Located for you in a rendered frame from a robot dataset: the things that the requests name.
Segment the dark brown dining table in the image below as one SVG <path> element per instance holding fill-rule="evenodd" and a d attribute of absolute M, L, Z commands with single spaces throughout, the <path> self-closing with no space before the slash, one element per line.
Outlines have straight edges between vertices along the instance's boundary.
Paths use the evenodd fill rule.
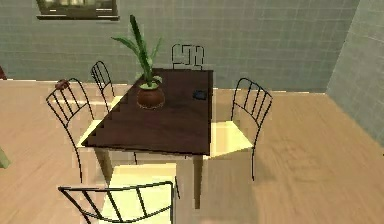
<path fill-rule="evenodd" d="M 111 176 L 107 170 L 111 165 L 107 152 L 111 150 L 191 156 L 194 203 L 199 208 L 203 157 L 210 154 L 213 72 L 162 68 L 153 72 L 163 78 L 164 105 L 155 110 L 140 108 L 136 100 L 141 82 L 136 81 L 83 145 L 95 149 L 106 179 Z M 195 90 L 206 91 L 207 99 L 194 99 Z"/>

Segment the green plant in brown pot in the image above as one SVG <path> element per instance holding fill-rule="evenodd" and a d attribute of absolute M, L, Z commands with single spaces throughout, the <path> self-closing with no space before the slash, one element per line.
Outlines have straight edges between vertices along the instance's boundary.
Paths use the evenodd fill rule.
<path fill-rule="evenodd" d="M 159 51 L 162 38 L 159 38 L 152 51 L 147 48 L 144 35 L 141 33 L 136 17 L 131 14 L 129 17 L 131 31 L 134 39 L 128 37 L 113 37 L 113 40 L 129 48 L 137 57 L 142 68 L 142 72 L 137 74 L 137 80 L 142 80 L 138 84 L 137 104 L 142 109 L 157 109 L 165 103 L 165 96 L 160 88 L 163 78 L 153 72 L 154 59 Z"/>

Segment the green furniture corner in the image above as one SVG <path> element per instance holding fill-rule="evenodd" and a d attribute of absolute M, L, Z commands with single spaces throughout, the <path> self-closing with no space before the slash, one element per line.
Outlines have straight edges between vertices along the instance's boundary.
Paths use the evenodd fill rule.
<path fill-rule="evenodd" d="M 0 168 L 8 168 L 11 164 L 11 161 L 8 159 L 7 155 L 3 151 L 3 149 L 0 147 Z"/>

